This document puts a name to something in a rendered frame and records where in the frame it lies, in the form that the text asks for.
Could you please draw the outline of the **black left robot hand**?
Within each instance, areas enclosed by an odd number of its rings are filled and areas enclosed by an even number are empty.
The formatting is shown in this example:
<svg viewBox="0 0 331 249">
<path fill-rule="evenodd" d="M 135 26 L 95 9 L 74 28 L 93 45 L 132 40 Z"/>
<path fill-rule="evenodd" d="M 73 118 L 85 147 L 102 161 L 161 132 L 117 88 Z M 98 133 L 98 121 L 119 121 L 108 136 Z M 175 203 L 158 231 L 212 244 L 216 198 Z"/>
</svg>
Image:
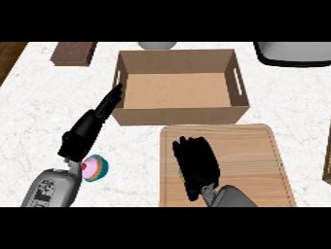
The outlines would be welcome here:
<svg viewBox="0 0 331 249">
<path fill-rule="evenodd" d="M 86 157 L 95 143 L 102 125 L 122 101 L 123 85 L 119 84 L 105 95 L 96 109 L 89 109 L 73 128 L 62 135 L 58 155 L 74 162 Z"/>
</svg>

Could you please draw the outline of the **pale wooden cutting board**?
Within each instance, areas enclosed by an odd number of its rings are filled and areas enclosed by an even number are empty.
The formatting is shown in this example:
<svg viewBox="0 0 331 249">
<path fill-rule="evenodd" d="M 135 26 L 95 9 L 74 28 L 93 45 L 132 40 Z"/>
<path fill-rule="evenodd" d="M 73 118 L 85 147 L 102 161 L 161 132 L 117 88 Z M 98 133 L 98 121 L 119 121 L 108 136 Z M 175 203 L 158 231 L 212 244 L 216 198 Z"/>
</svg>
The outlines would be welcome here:
<svg viewBox="0 0 331 249">
<path fill-rule="evenodd" d="M 276 146 L 266 124 L 170 125 L 160 134 L 160 205 L 203 206 L 189 201 L 173 142 L 204 137 L 219 161 L 220 186 L 234 185 L 259 207 L 296 207 L 296 199 Z"/>
</svg>

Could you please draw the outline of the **pink frosted cupcake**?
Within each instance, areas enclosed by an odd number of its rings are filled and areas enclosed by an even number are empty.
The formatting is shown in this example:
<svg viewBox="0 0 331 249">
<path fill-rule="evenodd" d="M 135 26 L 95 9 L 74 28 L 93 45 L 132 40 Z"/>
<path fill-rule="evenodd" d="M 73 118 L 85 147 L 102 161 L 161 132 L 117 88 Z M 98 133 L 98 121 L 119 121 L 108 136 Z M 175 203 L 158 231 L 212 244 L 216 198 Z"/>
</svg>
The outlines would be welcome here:
<svg viewBox="0 0 331 249">
<path fill-rule="evenodd" d="M 83 179 L 93 182 L 105 177 L 110 164 L 101 155 L 92 155 L 83 160 Z"/>
</svg>

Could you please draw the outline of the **grey appliance with black rim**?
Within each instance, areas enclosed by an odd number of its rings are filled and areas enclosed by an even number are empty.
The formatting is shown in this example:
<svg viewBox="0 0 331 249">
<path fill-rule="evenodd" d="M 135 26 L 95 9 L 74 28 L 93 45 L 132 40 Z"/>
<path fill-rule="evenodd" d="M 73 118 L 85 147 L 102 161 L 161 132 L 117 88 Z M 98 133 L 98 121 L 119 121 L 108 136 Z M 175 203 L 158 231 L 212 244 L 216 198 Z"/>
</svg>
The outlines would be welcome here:
<svg viewBox="0 0 331 249">
<path fill-rule="evenodd" d="M 254 42 L 259 61 L 281 67 L 331 65 L 331 42 Z"/>
</svg>

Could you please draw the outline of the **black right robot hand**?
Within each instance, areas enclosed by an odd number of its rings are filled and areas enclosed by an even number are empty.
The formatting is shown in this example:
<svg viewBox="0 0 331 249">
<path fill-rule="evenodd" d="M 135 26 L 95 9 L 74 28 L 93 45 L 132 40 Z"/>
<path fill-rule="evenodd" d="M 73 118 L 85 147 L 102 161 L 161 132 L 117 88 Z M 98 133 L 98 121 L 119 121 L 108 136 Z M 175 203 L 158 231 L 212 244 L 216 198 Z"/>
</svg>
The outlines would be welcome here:
<svg viewBox="0 0 331 249">
<path fill-rule="evenodd" d="M 203 137 L 181 137 L 173 142 L 173 152 L 185 176 L 185 188 L 189 201 L 197 201 L 201 188 L 219 187 L 220 168 L 213 149 Z"/>
</svg>

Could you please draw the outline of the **grey round vessel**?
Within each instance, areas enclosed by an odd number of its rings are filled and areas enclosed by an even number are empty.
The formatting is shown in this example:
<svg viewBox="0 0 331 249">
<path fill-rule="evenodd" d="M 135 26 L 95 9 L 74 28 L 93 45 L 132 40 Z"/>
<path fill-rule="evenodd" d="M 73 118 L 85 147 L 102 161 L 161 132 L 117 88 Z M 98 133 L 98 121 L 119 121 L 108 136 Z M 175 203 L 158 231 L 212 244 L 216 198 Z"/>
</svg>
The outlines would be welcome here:
<svg viewBox="0 0 331 249">
<path fill-rule="evenodd" d="M 138 42 L 145 50 L 170 50 L 178 42 Z"/>
</svg>

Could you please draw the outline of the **dark brown wooden block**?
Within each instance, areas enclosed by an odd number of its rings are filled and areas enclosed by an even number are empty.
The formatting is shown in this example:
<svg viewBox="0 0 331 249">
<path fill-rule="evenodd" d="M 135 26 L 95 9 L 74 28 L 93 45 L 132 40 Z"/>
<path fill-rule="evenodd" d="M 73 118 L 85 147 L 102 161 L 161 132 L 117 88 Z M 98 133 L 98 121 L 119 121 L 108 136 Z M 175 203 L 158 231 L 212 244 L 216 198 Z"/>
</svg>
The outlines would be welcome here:
<svg viewBox="0 0 331 249">
<path fill-rule="evenodd" d="M 60 42 L 51 61 L 57 66 L 89 66 L 95 48 L 95 42 Z"/>
</svg>

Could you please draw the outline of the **brown cardboard box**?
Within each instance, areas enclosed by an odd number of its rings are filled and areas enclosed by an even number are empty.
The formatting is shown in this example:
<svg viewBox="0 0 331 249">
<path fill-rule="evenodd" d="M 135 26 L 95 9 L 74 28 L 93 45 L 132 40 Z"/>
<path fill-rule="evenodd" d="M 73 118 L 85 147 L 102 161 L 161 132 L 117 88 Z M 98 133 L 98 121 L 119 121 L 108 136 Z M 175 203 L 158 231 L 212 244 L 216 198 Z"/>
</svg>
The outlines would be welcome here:
<svg viewBox="0 0 331 249">
<path fill-rule="evenodd" d="M 220 125 L 248 110 L 232 49 L 119 52 L 114 83 L 120 125 Z"/>
</svg>

